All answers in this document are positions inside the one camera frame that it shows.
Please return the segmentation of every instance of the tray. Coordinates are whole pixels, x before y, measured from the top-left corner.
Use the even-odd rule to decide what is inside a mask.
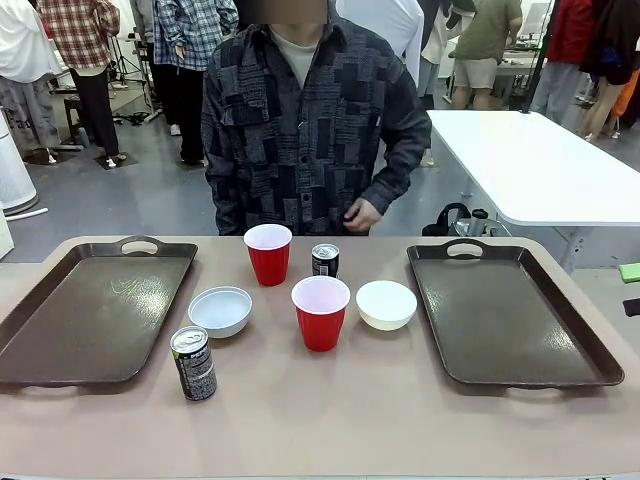
[[[132,242],[153,254],[124,254]],[[0,323],[0,383],[119,383],[145,365],[198,247],[129,237],[74,247]]]
[[[456,245],[482,253],[456,254]],[[454,380],[531,389],[624,380],[618,362],[526,248],[465,238],[407,253]]]

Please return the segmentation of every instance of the olive green shirt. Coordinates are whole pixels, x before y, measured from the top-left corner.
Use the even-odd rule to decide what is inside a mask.
[[[502,61],[509,36],[509,22],[522,17],[520,0],[475,0],[478,12],[460,35],[455,58]]]

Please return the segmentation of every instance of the black pole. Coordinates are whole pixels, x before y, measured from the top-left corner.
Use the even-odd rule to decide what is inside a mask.
[[[562,0],[555,0],[553,3],[553,9],[551,10],[551,18],[549,19],[549,25],[547,26],[547,33],[542,41],[542,47],[540,47],[540,56],[536,63],[536,68],[531,75],[531,82],[529,83],[529,91],[527,92],[527,99],[522,106],[522,113],[529,113],[531,108],[531,102],[533,102],[533,96],[536,93],[536,88],[540,83],[540,75],[542,73],[542,67],[544,67],[544,59],[547,57],[549,51],[549,45],[551,44],[551,37],[553,37],[553,28],[556,24],[556,17],[558,16],[558,9],[560,8],[560,2]]]

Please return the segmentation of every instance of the red plaid shirt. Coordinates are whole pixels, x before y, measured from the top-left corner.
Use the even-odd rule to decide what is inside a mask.
[[[120,10],[109,0],[39,0],[42,21],[68,67],[104,67],[108,36],[120,31]]]

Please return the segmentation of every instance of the beige table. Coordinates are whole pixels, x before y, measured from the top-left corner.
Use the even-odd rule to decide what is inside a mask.
[[[45,262],[41,277],[69,248]],[[0,470],[54,477],[267,475],[561,476],[640,469],[640,360],[538,244],[528,246],[620,361],[620,387],[584,395],[487,394],[449,381],[424,314],[397,333],[371,331],[352,301],[338,348],[311,354],[290,302],[320,239],[294,239],[289,280],[260,288],[240,239],[195,242],[196,261],[147,368],[117,390],[0,391]],[[353,293],[374,279],[413,287],[406,247],[438,239],[329,239]],[[0,270],[0,287],[15,273]],[[169,354],[190,299],[238,285],[254,301],[238,338],[213,342],[216,395],[187,402]],[[23,284],[0,297],[6,314]]]

